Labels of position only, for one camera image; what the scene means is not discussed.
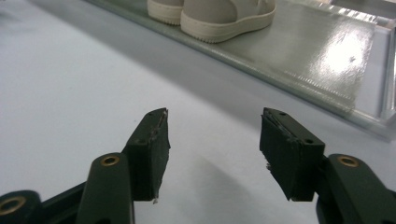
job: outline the white sneaker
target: white sneaker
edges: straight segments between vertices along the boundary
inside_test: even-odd
[[[275,0],[185,0],[181,30],[207,43],[218,43],[268,26]]]
[[[170,25],[180,25],[184,0],[148,0],[148,15]]]

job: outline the white table surface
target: white table surface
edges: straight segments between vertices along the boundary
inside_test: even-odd
[[[45,201],[85,181],[161,107],[170,160],[159,203],[135,203],[137,223],[318,223],[315,203],[288,202],[265,168],[264,107],[396,190],[395,142],[84,1],[0,1],[0,60],[0,195]]]

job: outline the shoe sole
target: shoe sole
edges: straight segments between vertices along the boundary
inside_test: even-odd
[[[224,24],[198,21],[181,12],[181,30],[206,43],[219,43],[236,35],[260,30],[271,24],[275,10],[259,16],[246,17],[242,20]]]
[[[180,25],[180,14],[183,7],[168,6],[148,0],[148,15],[169,25]]]

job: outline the clear acrylic tray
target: clear acrylic tray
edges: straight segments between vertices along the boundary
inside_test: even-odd
[[[396,138],[395,21],[314,0],[277,0],[273,23],[206,44],[151,19],[147,0],[87,0],[364,129]]]

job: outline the brass screw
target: brass screw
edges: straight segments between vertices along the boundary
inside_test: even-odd
[[[359,162],[355,158],[352,158],[352,157],[339,156],[337,159],[339,162],[341,162],[345,166],[349,166],[349,167],[358,167],[359,166]]]
[[[16,196],[0,202],[0,216],[13,213],[20,209],[26,203],[26,199],[22,196]]]
[[[100,161],[100,163],[101,163],[103,166],[112,166],[112,165],[117,164],[119,161],[120,161],[120,158],[117,157],[117,156],[108,156],[108,157],[104,157],[104,158]]]

